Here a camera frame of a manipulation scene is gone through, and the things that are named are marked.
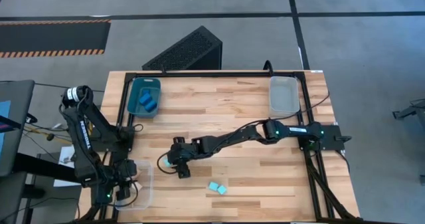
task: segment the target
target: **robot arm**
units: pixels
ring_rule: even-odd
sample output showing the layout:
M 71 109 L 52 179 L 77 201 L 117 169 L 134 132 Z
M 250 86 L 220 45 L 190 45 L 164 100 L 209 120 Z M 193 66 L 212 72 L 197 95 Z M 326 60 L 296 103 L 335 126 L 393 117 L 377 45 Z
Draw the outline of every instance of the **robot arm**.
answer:
M 116 193 L 117 199 L 128 198 L 131 185 L 129 178 L 137 173 L 134 162 L 123 158 L 114 160 L 110 166 L 104 166 L 94 145 L 113 146 L 114 150 L 127 153 L 126 146 L 133 141 L 134 129 L 110 125 L 93 104 L 93 92 L 87 86 L 67 89 L 59 112 L 68 124 L 68 133 L 75 149 L 75 175 L 82 187 L 92 189 L 92 204 L 110 203 L 113 188 L 117 185 L 120 187 Z M 100 135 L 95 142 L 88 135 L 86 118 L 96 126 Z
M 303 137 L 310 142 L 317 142 L 323 137 L 321 124 L 310 123 L 307 126 L 285 126 L 281 122 L 273 119 L 262 120 L 260 123 L 264 131 L 264 137 L 257 132 L 257 125 L 252 124 L 235 132 L 219 137 L 203 136 L 193 138 L 190 144 L 185 143 L 183 137 L 173 139 L 170 151 L 167 153 L 168 162 L 174 165 L 179 178 L 190 177 L 191 173 L 187 162 L 209 158 L 218 153 L 222 148 L 239 144 L 248 140 L 255 140 L 262 144 L 275 144 L 282 138 Z

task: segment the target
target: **small blue cube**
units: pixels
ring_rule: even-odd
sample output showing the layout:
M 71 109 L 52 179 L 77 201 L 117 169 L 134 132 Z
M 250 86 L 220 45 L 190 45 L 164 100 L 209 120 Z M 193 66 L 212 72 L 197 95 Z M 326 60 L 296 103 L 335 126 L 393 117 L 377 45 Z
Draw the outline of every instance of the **small blue cube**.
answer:
M 168 162 L 168 159 L 164 159 L 164 164 L 167 168 L 171 167 L 171 164 Z
M 221 185 L 220 187 L 217 188 L 217 191 L 220 195 L 223 195 L 226 193 L 227 188 L 225 188 L 225 186 Z
M 217 189 L 218 189 L 218 183 L 215 183 L 215 182 L 210 182 L 210 185 L 209 185 L 209 187 L 208 187 L 210 190 L 213 190 L 213 191 L 217 191 Z

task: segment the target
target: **wooden table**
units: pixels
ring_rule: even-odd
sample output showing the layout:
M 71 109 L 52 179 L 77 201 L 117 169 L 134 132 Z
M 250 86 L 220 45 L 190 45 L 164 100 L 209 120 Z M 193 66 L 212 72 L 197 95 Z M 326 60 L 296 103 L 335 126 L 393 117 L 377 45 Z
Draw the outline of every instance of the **wooden table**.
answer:
M 116 123 L 125 73 L 111 72 L 106 84 L 101 111 L 111 124 Z M 305 77 L 314 105 L 327 95 L 325 77 L 322 72 L 310 71 L 305 71 Z M 148 160 L 154 167 L 153 201 L 143 211 L 120 211 L 118 221 L 315 220 L 304 157 L 295 138 L 269 146 L 244 142 L 225 148 L 212 158 L 191 161 L 189 179 L 166 175 L 156 167 L 157 158 L 169 150 L 175 136 L 186 140 L 219 136 L 247 122 L 267 118 L 269 80 L 266 77 L 160 78 L 159 113 L 154 119 L 135 118 L 133 124 L 143 124 L 144 130 L 136 134 L 129 153 L 130 159 Z M 314 108 L 313 115 L 323 124 L 334 123 L 330 99 Z M 126 112 L 123 124 L 127 123 L 127 117 Z M 296 117 L 283 123 L 298 124 Z M 358 216 L 346 163 L 333 151 L 322 154 L 329 187 L 347 210 Z M 210 181 L 226 186 L 227 193 L 219 195 L 210 191 Z M 317 189 L 322 216 L 326 217 L 323 193 Z M 89 193 L 89 189 L 82 191 L 82 214 L 90 207 Z

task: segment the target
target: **orange striped tape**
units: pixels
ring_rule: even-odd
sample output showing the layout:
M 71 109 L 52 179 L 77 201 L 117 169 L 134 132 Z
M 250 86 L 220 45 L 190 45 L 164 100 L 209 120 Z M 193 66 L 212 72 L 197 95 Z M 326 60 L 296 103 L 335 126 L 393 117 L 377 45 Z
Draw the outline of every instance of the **orange striped tape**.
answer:
M 89 20 L 89 21 L 24 21 L 24 22 L 0 22 L 0 25 L 51 25 L 51 24 L 75 24 L 75 23 L 111 23 L 112 20 Z
M 0 52 L 0 58 L 23 58 L 23 57 L 54 57 L 74 55 L 102 55 L 105 50 L 67 50 L 67 51 L 30 51 L 30 52 Z

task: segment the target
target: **blue container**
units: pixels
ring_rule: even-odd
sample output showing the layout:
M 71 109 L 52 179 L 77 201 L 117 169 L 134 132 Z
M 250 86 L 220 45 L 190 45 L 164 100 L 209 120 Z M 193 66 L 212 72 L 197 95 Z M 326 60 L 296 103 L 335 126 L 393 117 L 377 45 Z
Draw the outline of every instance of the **blue container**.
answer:
M 143 90 L 148 89 L 152 100 L 157 106 L 150 112 L 140 103 L 139 99 L 143 96 Z M 161 83 L 156 78 L 137 78 L 133 81 L 130 98 L 128 99 L 127 110 L 139 118 L 153 118 L 158 113 L 159 98 L 161 97 Z

